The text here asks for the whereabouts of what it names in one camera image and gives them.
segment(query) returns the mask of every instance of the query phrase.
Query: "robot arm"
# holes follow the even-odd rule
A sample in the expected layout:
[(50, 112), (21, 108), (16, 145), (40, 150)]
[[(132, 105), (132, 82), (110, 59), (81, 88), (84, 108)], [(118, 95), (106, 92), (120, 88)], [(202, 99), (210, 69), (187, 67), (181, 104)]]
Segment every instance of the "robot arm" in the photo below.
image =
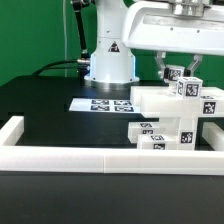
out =
[[(203, 54), (224, 55), (223, 36), (224, 9), (208, 6), (207, 0), (139, 1), (128, 10), (123, 43), (130, 48), (157, 51), (159, 75), (169, 82), (172, 72), (193, 76)], [(194, 59), (187, 69), (167, 66), (163, 63), (166, 52), (191, 53)]]

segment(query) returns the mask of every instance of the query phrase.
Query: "white cube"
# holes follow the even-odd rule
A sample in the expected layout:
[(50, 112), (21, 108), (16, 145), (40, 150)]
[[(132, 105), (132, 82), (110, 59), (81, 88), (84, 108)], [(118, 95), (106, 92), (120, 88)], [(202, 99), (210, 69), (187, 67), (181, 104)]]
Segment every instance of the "white cube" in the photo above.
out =
[(179, 77), (177, 80), (177, 96), (183, 99), (199, 99), (203, 81), (195, 77)]

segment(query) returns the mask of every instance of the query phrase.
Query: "metal bracket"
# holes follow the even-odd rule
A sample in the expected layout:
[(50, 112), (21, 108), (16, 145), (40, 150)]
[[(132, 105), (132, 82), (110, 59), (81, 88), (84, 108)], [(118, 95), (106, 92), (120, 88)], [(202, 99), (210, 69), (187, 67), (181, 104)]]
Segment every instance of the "metal bracket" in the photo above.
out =
[(177, 65), (165, 65), (163, 61), (164, 58), (166, 58), (166, 52), (158, 51), (155, 57), (155, 61), (159, 67), (159, 77), (164, 79), (166, 83), (169, 83), (170, 81), (176, 81), (177, 78), (175, 77), (175, 79), (172, 79), (169, 77), (171, 76), (170, 73), (172, 73), (172, 76), (174, 76), (174, 74), (179, 76), (194, 76), (194, 72), (201, 64), (203, 56), (199, 54), (194, 55), (194, 59), (187, 69)]
[(191, 76), (194, 76), (195, 70), (198, 68), (198, 66), (201, 64), (203, 59), (202, 55), (195, 54), (194, 55), (194, 60), (191, 62), (191, 64), (188, 66), (188, 70), (191, 71)]
[(164, 76), (164, 71), (166, 69), (166, 65), (163, 62), (163, 59), (166, 58), (166, 52), (165, 51), (158, 51), (157, 55), (155, 57), (157, 66), (159, 67), (158, 75), (162, 79)]

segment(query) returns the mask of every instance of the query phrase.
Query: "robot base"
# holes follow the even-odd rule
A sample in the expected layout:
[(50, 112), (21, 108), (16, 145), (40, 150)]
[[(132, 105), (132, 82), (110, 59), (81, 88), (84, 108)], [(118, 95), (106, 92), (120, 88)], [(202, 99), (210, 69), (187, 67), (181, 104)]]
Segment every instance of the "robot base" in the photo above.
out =
[(85, 76), (84, 84), (86, 86), (91, 86), (94, 88), (123, 90), (123, 89), (129, 89), (131, 86), (138, 86), (139, 78), (135, 78), (134, 81), (128, 83), (107, 83), (107, 82), (97, 82), (95, 80), (91, 80), (88, 76)]

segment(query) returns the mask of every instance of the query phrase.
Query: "cable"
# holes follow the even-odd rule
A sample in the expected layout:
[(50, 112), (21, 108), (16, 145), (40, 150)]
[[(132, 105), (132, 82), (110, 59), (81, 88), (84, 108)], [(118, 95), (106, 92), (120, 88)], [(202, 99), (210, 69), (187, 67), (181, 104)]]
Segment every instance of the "cable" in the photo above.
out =
[[(66, 0), (63, 0), (63, 29), (64, 29), (64, 41), (65, 41), (65, 60), (68, 60), (68, 35), (67, 35), (67, 8)], [(68, 77), (68, 70), (65, 70), (65, 77)]]
[(38, 76), (41, 72), (43, 72), (44, 70), (48, 70), (51, 69), (51, 67), (56, 66), (56, 65), (62, 65), (62, 64), (72, 64), (72, 63), (77, 63), (76, 59), (73, 60), (65, 60), (65, 61), (58, 61), (58, 62), (54, 62), (54, 63), (50, 63), (48, 65), (45, 65), (44, 67), (42, 67), (41, 69), (38, 69), (37, 71), (35, 71), (32, 76)]
[(44, 72), (46, 70), (60, 70), (60, 69), (77, 69), (76, 66), (66, 66), (66, 67), (50, 67), (50, 68), (43, 68), (42, 70), (39, 70), (39, 73), (38, 75), (41, 73), (41, 72)]

